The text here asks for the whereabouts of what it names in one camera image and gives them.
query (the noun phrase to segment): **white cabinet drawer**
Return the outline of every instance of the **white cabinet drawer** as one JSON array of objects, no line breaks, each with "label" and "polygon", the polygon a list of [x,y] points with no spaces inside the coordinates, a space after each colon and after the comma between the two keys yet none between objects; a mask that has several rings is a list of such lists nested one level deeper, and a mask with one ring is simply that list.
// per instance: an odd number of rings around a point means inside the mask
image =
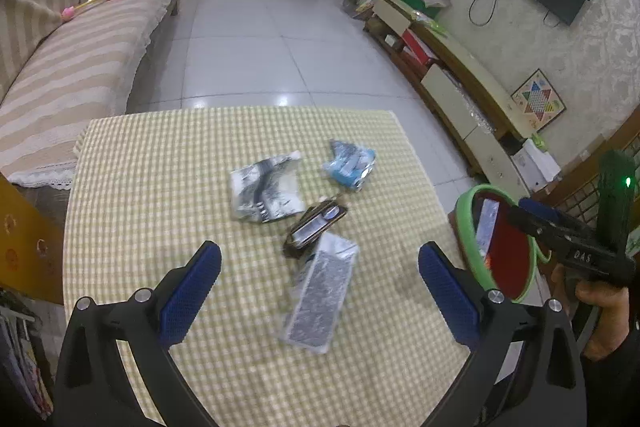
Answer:
[{"label": "white cabinet drawer", "polygon": [[397,9],[385,0],[376,0],[373,5],[373,13],[395,31],[398,36],[402,36],[405,30],[411,25],[411,21],[402,15]]},{"label": "white cabinet drawer", "polygon": [[429,68],[422,79],[422,85],[429,91],[431,98],[447,115],[447,119],[463,139],[478,126],[469,113],[462,94],[437,65],[434,64]]},{"label": "white cabinet drawer", "polygon": [[518,171],[494,135],[477,127],[465,138],[465,142],[492,185],[508,192],[516,201],[529,197]]}]

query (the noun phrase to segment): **checkered tablecloth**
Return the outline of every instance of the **checkered tablecloth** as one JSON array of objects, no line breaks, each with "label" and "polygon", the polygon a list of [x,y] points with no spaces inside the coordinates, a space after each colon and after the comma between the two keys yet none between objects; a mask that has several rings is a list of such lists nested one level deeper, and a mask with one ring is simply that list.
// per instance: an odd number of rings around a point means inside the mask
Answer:
[{"label": "checkered tablecloth", "polygon": [[[281,247],[294,217],[236,221],[229,172],[302,152],[307,204],[337,192],[322,175],[329,139],[373,148],[377,160],[332,231],[360,245],[326,355],[274,332],[296,262]],[[462,265],[452,230],[414,150],[386,111],[227,107],[94,120],[81,145],[65,229],[64,293],[122,301],[184,265],[204,239],[220,245],[222,272],[186,340],[171,348],[186,381],[223,426],[418,426],[462,367],[417,272],[418,247],[435,240]],[[145,413],[160,421],[122,348]]]}]

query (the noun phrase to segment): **textured wallpaper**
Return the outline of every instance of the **textured wallpaper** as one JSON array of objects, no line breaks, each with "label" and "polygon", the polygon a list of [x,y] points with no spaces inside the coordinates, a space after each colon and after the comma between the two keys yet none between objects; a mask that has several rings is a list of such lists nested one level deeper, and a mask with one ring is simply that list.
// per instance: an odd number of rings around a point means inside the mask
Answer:
[{"label": "textured wallpaper", "polygon": [[[483,28],[468,19],[472,0],[453,0],[439,20],[511,94],[536,68],[556,88],[567,110],[542,136],[566,165],[598,134],[610,136],[638,105],[640,0],[586,1],[571,24],[543,24],[546,9],[534,0],[498,0]],[[484,21],[492,2],[479,0]],[[547,25],[557,19],[550,14]]]}]

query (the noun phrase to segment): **tile floor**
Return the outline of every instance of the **tile floor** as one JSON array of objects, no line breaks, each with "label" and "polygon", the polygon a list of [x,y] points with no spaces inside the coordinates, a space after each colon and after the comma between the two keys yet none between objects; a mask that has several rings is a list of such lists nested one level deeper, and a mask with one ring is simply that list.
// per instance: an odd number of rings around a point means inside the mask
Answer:
[{"label": "tile floor", "polygon": [[[129,111],[225,105],[392,110],[446,212],[476,184],[439,121],[342,0],[182,0]],[[527,302],[542,304],[533,285]]]}]

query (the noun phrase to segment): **packaged phone case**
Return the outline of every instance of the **packaged phone case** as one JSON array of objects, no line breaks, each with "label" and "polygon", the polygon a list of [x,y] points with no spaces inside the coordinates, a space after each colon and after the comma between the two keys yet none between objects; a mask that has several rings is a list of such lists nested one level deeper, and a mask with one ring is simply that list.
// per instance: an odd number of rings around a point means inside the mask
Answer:
[{"label": "packaged phone case", "polygon": [[272,156],[231,172],[232,206],[236,216],[266,223],[304,212],[298,195],[299,151]]},{"label": "packaged phone case", "polygon": [[334,159],[322,165],[322,168],[340,185],[360,190],[376,162],[376,152],[339,140],[331,140],[330,144]]},{"label": "packaged phone case", "polygon": [[290,295],[293,310],[284,319],[281,340],[326,353],[358,255],[358,245],[324,232],[301,260]]}]

